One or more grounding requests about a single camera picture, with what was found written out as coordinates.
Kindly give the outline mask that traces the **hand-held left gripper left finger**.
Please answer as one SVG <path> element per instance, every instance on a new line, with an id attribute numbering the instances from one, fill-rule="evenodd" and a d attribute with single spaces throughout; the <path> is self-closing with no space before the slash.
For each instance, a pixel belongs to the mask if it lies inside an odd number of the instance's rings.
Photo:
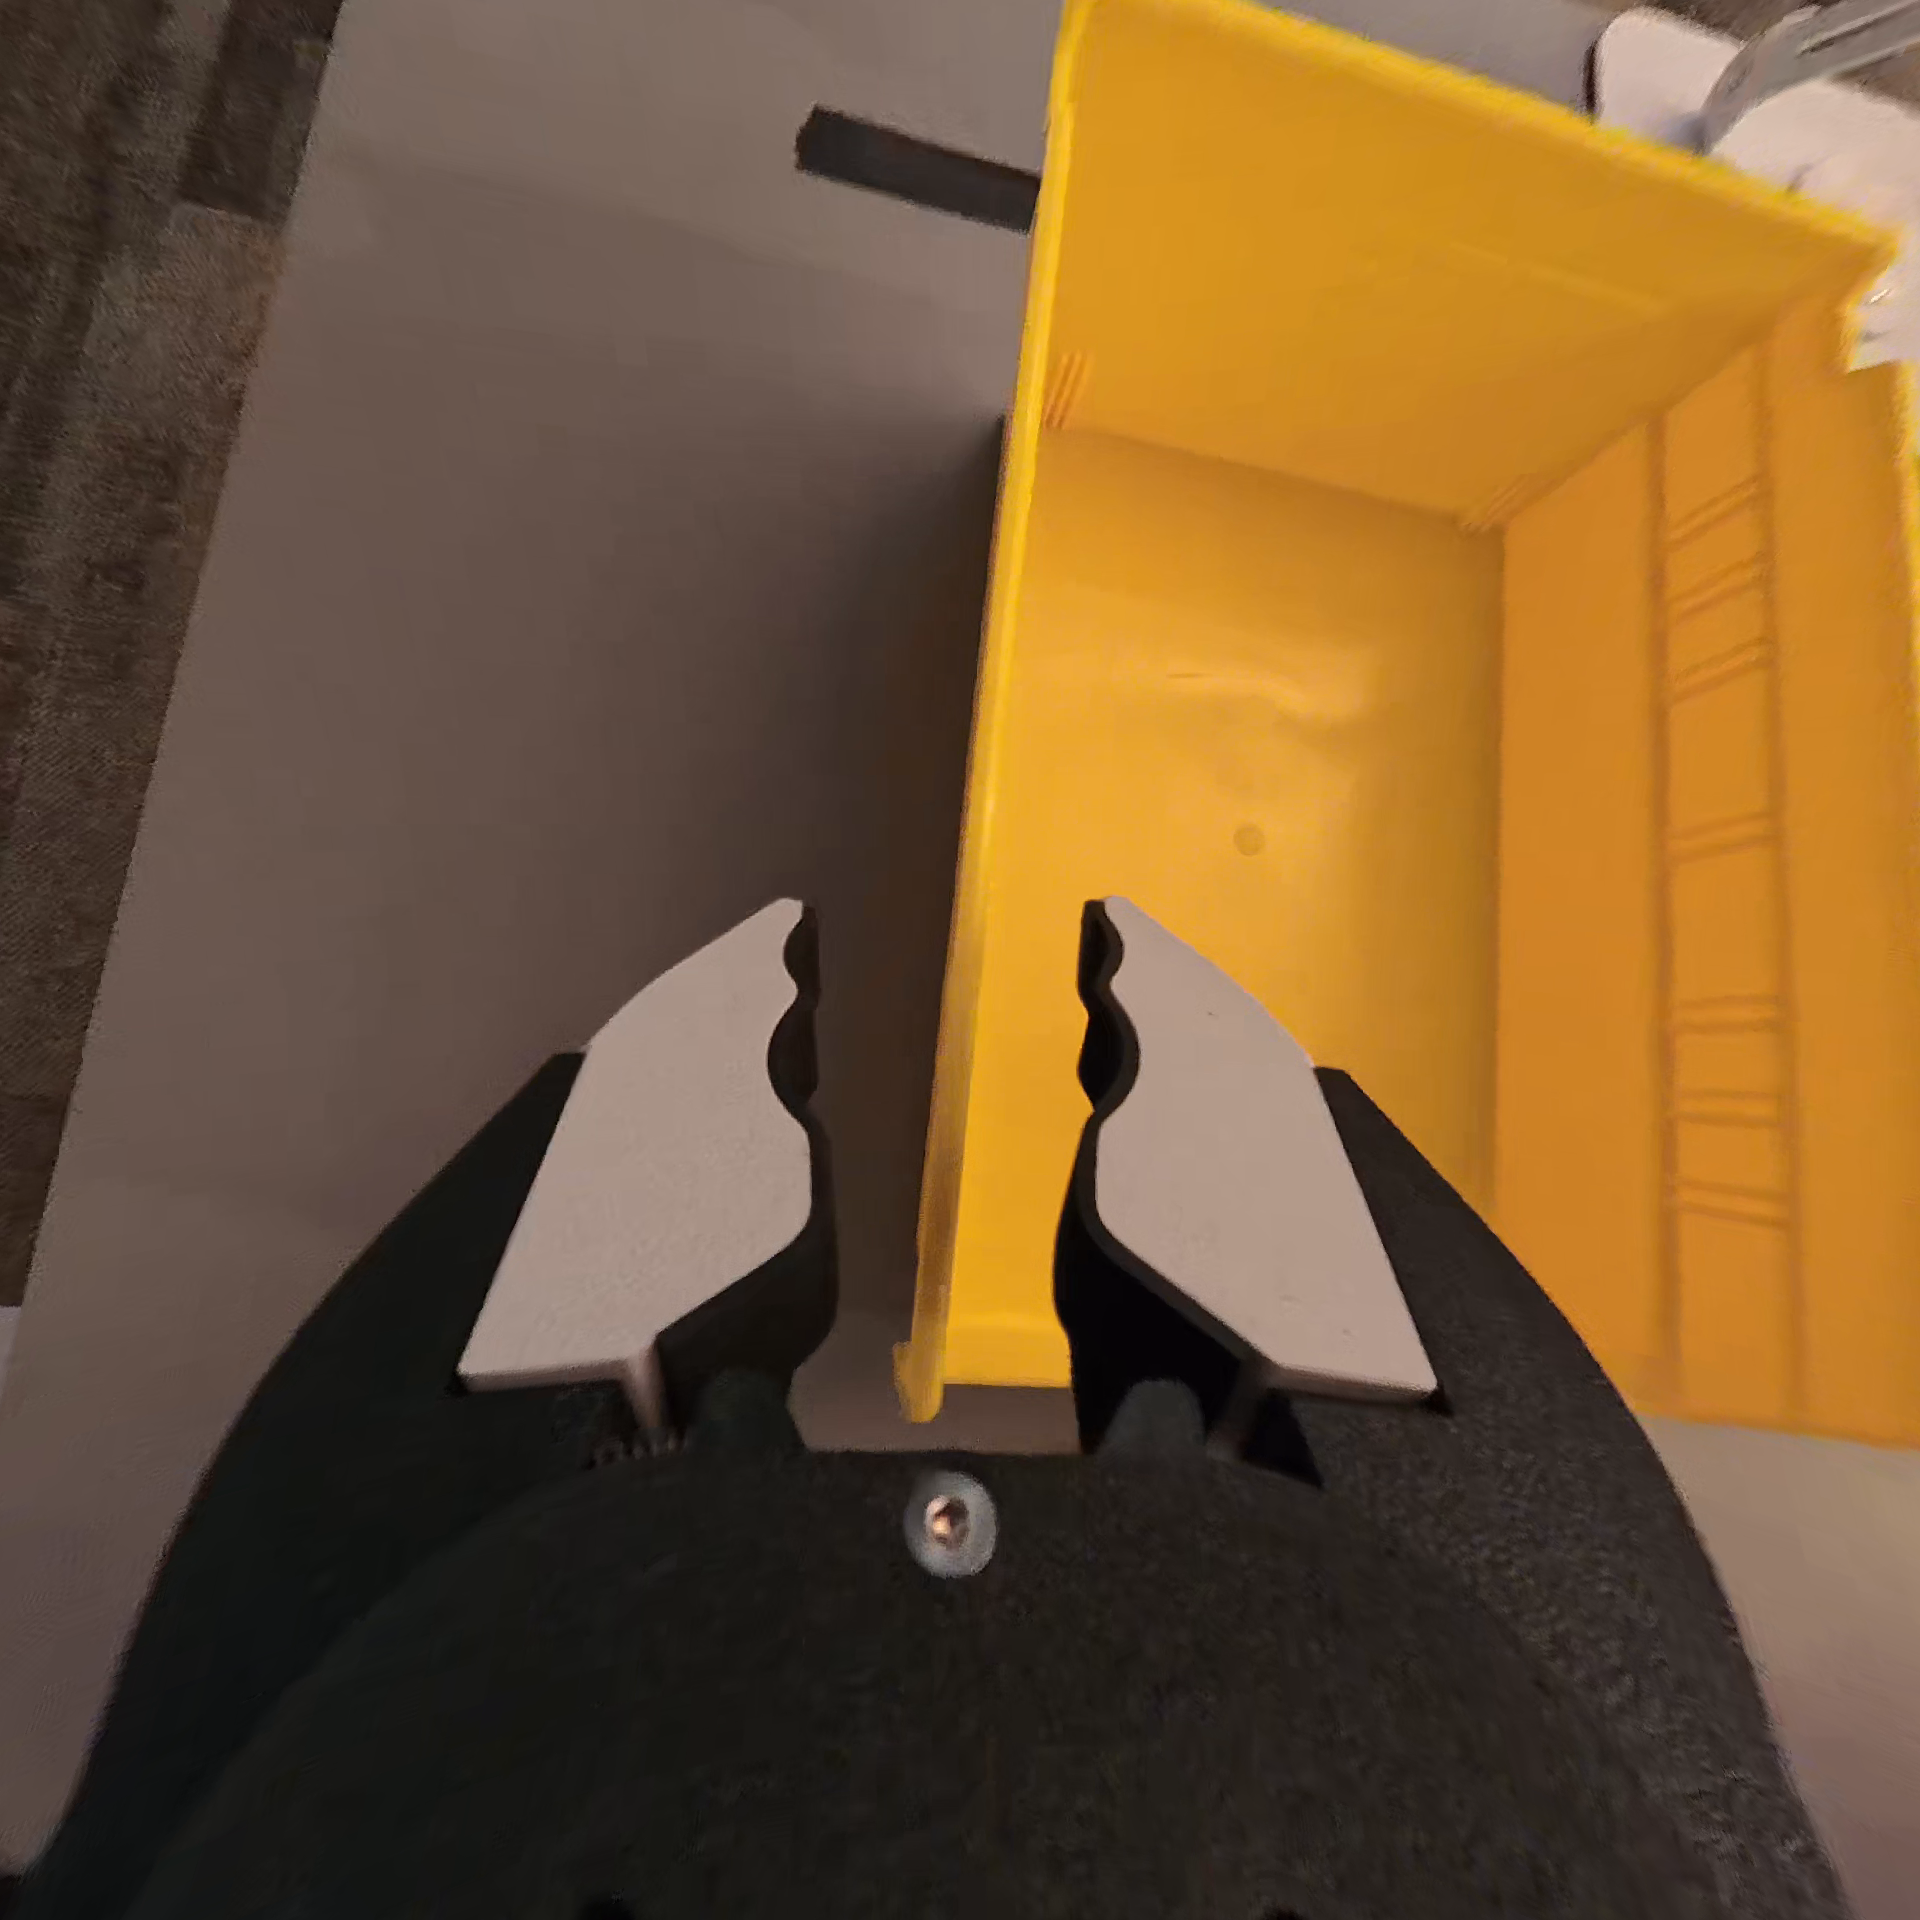
<path id="1" fill-rule="evenodd" d="M 584 1049 L 459 1360 L 473 1389 L 618 1384 L 650 1437 L 744 1370 L 788 1391 L 837 1312 L 819 920 L 778 897 Z"/>

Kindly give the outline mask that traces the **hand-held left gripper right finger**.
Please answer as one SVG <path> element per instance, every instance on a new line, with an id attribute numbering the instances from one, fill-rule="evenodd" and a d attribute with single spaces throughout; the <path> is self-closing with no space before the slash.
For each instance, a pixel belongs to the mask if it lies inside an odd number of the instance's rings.
<path id="1" fill-rule="evenodd" d="M 1431 1407 L 1443 1384 L 1311 1053 L 1121 895 L 1084 904 L 1089 1115 L 1055 1243 L 1077 1440 L 1178 1389 L 1200 1440 L 1301 1455 L 1291 1398 Z"/>

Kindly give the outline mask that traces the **yellow plastic bin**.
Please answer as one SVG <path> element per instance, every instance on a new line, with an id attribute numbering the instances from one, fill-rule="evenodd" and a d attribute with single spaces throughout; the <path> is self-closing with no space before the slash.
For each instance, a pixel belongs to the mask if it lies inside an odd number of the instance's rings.
<path id="1" fill-rule="evenodd" d="M 1263 5 L 1071 5 L 903 1410 L 1061 1387 L 1084 904 L 1345 1069 L 1634 1407 L 1916 1448 L 1898 238 Z"/>

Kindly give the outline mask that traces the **white stand base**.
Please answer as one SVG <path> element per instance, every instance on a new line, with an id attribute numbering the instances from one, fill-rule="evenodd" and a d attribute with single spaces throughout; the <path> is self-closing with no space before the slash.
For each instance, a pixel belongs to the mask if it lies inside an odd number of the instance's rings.
<path id="1" fill-rule="evenodd" d="M 1697 109 L 1749 40 L 1636 7 L 1594 53 L 1594 109 L 1605 126 L 1691 150 Z M 1707 158 L 1850 209 L 1896 232 L 1898 250 L 1864 295 L 1855 366 L 1917 367 L 1917 109 L 1847 80 L 1794 86 L 1744 117 Z"/>

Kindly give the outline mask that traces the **metal stand bracket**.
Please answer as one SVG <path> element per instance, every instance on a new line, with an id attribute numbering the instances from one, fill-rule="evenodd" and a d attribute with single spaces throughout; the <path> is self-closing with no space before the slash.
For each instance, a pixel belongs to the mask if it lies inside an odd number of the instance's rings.
<path id="1" fill-rule="evenodd" d="M 1835 2 L 1791 11 L 1744 40 L 1697 109 L 1691 147 L 1715 153 L 1733 127 L 1791 88 L 1847 80 L 1917 42 L 1917 2 Z"/>

